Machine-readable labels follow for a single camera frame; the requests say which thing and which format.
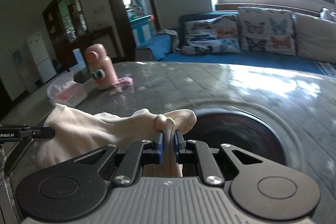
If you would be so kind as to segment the blue folded blanket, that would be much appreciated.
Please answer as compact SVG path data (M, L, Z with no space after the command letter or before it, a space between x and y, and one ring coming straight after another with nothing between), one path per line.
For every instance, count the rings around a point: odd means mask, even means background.
M179 46L179 35L176 30L159 30L149 40L135 48L136 61L161 61L173 53Z

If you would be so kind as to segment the upright butterfly pillow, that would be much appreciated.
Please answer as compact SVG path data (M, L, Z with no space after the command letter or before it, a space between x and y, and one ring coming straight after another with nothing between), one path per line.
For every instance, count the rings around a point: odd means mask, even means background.
M240 45L245 51L296 55L294 13L239 7Z

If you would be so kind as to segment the tissue box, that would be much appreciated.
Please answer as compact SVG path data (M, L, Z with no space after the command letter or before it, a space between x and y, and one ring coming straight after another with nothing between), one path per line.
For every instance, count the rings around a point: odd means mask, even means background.
M73 73L68 72L52 82L47 88L47 96L52 105L58 103L76 107L88 97L88 94L83 85L74 80Z

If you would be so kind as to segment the white plush toy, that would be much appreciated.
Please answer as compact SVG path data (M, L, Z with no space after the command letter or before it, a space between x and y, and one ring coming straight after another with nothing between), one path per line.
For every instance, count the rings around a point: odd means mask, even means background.
M336 22L336 12L330 11L329 9L324 7L320 12L320 18L322 20Z

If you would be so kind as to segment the blue white cabinet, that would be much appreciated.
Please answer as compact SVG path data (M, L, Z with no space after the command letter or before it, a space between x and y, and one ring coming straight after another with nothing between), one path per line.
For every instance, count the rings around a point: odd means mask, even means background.
M136 46L139 46L153 37L151 15L146 15L131 20L130 26Z

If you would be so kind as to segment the pink cartoon water bottle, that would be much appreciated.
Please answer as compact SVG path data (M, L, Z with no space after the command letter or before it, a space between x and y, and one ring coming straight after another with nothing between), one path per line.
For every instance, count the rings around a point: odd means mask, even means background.
M98 90L105 90L118 84L118 77L112 60L102 44L93 44L85 50L85 60Z

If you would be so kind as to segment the black induction cooker plate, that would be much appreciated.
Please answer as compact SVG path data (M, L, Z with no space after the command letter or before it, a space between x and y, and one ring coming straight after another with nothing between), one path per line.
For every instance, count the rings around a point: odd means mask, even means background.
M232 144L246 151L286 164L285 152L278 133L266 122L241 111L207 112L197 115L197 122L184 136L198 140L210 148Z

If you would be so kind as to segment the dark wooden cabinet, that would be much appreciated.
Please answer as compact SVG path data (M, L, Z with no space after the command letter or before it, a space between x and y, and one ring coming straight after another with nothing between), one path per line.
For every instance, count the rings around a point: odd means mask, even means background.
M103 44L108 55L116 62L121 52L109 23L99 22L89 28L80 0L52 0L42 13L56 59L63 69L76 65L74 50L85 50L93 44Z

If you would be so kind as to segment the water dispenser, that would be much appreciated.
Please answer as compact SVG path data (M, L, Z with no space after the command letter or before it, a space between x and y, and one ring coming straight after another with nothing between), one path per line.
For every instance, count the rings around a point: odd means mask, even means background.
M30 60L21 51L15 51L12 54L15 68L18 72L19 78L24 84L26 90L31 94L37 90L36 82L38 76L35 73L34 68L30 66Z

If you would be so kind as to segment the cream sweatshirt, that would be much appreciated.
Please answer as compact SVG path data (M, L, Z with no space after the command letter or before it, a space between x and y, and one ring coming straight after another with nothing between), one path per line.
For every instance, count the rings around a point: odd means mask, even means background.
M55 130L55 136L50 140L38 141L31 162L37 169L44 169L111 143L126 150L131 143L152 140L161 131L162 162L145 166L143 174L150 177L181 177L182 166L177 164L174 155L174 133L177 130L182 134L188 133L196 121L195 113L189 109L165 114L153 114L148 109L141 109L122 118L110 113L92 115L56 104L44 123L44 126Z

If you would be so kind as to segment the white refrigerator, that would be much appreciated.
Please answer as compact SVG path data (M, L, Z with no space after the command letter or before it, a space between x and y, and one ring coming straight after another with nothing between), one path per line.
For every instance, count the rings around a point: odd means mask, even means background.
M26 44L43 84L56 76L56 70L40 32L26 39Z

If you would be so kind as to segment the grey plain cushion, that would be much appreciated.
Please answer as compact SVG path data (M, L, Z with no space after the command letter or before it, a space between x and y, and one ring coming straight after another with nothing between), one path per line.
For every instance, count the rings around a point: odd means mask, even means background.
M295 13L300 57L335 64L335 22Z

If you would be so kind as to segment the flat butterfly pillow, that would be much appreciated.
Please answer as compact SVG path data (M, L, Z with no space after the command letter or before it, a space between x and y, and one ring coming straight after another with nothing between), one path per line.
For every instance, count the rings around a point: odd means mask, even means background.
M181 52L185 55L240 53L238 16L221 15L185 23Z

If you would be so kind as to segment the blue sofa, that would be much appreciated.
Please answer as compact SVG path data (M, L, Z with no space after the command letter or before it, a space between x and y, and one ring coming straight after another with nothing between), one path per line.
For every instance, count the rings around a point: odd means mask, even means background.
M183 55L179 51L176 51L167 55L161 61L248 65L317 73L330 77L335 76L335 64L322 63L299 56L267 52L241 51L240 53Z

